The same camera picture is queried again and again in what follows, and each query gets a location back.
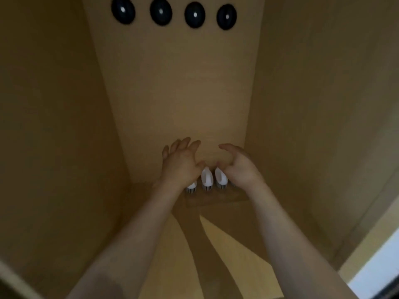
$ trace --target black circular button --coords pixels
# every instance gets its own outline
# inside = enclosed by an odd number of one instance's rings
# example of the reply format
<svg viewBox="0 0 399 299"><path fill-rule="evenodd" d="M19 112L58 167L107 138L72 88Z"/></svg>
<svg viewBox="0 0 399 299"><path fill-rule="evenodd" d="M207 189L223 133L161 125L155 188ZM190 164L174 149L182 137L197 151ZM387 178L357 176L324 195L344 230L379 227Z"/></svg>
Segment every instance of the black circular button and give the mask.
<svg viewBox="0 0 399 299"><path fill-rule="evenodd" d="M115 19L122 24L130 24L136 16L136 10L130 0L112 0L111 11Z"/></svg>
<svg viewBox="0 0 399 299"><path fill-rule="evenodd" d="M191 28L199 28L205 21L205 9L200 2L191 2L184 11L186 23Z"/></svg>
<svg viewBox="0 0 399 299"><path fill-rule="evenodd" d="M217 11L216 20L220 28L229 30L237 21L237 11L232 4L225 4Z"/></svg>
<svg viewBox="0 0 399 299"><path fill-rule="evenodd" d="M155 23L165 26L172 20L172 7L167 0L153 0L150 14Z"/></svg>

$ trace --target wooden panel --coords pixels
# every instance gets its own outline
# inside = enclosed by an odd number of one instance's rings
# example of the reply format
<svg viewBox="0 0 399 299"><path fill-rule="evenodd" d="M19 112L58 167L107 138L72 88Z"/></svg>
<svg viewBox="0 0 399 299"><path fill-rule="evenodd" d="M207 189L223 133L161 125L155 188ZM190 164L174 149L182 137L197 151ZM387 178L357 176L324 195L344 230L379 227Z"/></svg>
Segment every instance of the wooden panel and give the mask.
<svg viewBox="0 0 399 299"><path fill-rule="evenodd" d="M399 0L266 0L245 148L338 248L399 164Z"/></svg>
<svg viewBox="0 0 399 299"><path fill-rule="evenodd" d="M197 0L206 10L199 29L184 20L192 0L168 0L169 25L156 25L152 0L131 0L136 19L122 25L111 0L83 0L131 179L151 181L160 152L177 137L202 140L198 158L226 159L217 145L243 145L264 0ZM236 25L221 30L216 13L237 8Z"/></svg>
<svg viewBox="0 0 399 299"><path fill-rule="evenodd" d="M112 233L128 171L81 0L0 11L0 258L64 298Z"/></svg>

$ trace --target floor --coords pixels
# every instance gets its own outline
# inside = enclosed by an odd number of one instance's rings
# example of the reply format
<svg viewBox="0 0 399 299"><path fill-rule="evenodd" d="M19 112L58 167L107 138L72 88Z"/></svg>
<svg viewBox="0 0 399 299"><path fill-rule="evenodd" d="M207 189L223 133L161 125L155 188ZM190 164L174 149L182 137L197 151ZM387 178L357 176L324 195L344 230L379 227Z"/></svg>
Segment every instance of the floor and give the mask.
<svg viewBox="0 0 399 299"><path fill-rule="evenodd" d="M149 191L147 184L133 186L125 201L125 221ZM305 233L330 258L326 240L314 231ZM245 193L232 186L228 192L183 193L166 223L140 299L279 297L282 292Z"/></svg>

